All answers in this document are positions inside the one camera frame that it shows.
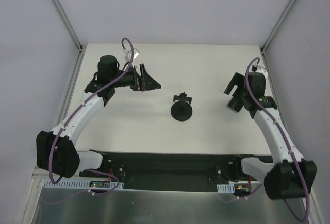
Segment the black phone stand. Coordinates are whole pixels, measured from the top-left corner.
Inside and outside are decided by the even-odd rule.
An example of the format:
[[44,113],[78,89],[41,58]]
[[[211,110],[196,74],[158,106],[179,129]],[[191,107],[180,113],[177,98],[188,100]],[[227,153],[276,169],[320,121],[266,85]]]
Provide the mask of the black phone stand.
[[173,96],[173,105],[171,106],[171,116],[180,122],[187,121],[191,118],[192,110],[192,98],[188,97],[185,92],[179,95]]

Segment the black smartphone clear case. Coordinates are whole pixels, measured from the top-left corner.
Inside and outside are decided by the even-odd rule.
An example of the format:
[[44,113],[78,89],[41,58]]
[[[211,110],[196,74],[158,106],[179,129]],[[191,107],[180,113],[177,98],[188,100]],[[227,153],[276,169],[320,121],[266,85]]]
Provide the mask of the black smartphone clear case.
[[243,108],[244,103],[240,97],[232,97],[231,100],[227,103],[227,107],[232,111],[238,113]]

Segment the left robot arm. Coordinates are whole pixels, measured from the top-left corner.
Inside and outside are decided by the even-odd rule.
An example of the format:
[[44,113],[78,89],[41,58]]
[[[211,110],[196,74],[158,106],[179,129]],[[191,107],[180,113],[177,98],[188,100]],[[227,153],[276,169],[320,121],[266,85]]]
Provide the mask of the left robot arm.
[[133,91],[151,91],[161,88],[146,71],[140,72],[126,65],[120,70],[115,56],[100,57],[97,72],[86,86],[77,108],[51,131],[41,131],[36,138],[37,167],[50,174],[70,178],[78,171],[90,169],[97,177],[108,174],[109,165],[98,151],[77,151],[76,143],[87,124],[103,109],[115,94],[116,88],[129,87]]

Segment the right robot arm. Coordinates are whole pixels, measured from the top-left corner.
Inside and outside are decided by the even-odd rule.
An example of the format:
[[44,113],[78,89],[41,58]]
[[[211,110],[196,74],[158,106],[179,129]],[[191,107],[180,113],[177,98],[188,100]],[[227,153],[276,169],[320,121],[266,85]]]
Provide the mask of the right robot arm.
[[271,96],[265,96],[266,78],[261,72],[234,73],[224,93],[232,95],[228,107],[239,112],[245,108],[262,131],[271,152],[270,166],[255,156],[241,156],[232,167],[238,180],[249,175],[264,185],[272,200],[308,197],[317,166],[306,160],[289,137]]

